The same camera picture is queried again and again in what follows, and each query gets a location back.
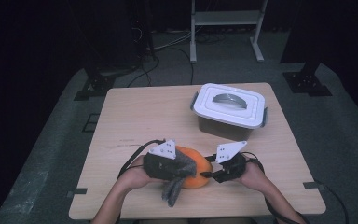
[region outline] orange object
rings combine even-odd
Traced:
[[[211,172],[212,165],[208,162],[196,149],[189,147],[179,147],[176,146],[176,149],[181,151],[183,154],[187,155],[196,162],[197,173],[196,177],[190,176],[185,180],[183,184],[184,189],[197,189],[206,185],[209,181],[209,178],[205,178],[200,173],[202,172]]]

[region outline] black backdrop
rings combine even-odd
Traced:
[[[139,62],[130,23],[124,0],[0,0],[0,206],[84,62]]]
[[[282,63],[318,59],[358,105],[358,0],[301,0]]]

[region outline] person's right hand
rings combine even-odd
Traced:
[[[243,184],[248,189],[254,189],[262,193],[268,190],[272,184],[255,162],[247,162],[243,175],[234,179],[234,181]]]

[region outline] wooden table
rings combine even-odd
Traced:
[[[245,151],[253,152],[263,163],[266,175],[291,205],[303,214],[321,214],[324,201],[317,189],[305,189],[313,182],[310,170],[298,148],[277,98],[268,83],[227,84],[256,91],[266,98],[268,123],[254,130]],[[213,155],[218,144],[232,142],[203,133],[198,117],[190,110],[194,93],[201,86],[170,86],[112,89],[107,95],[89,154],[77,187],[69,216],[92,219],[117,179],[118,171],[134,151],[154,139],[175,139],[176,144],[193,147],[204,156]],[[141,154],[155,145],[151,145]],[[219,170],[221,166],[213,165]],[[174,207],[161,200],[163,186],[152,183],[133,190],[126,198],[121,217],[243,217],[270,212],[261,193],[235,182],[219,184],[213,179],[200,189],[183,189]]]

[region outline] person's left hand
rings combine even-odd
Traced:
[[[117,180],[126,189],[139,189],[151,182],[164,182],[163,180],[150,178],[142,166],[144,163],[144,156],[139,156],[130,165],[128,170]]]

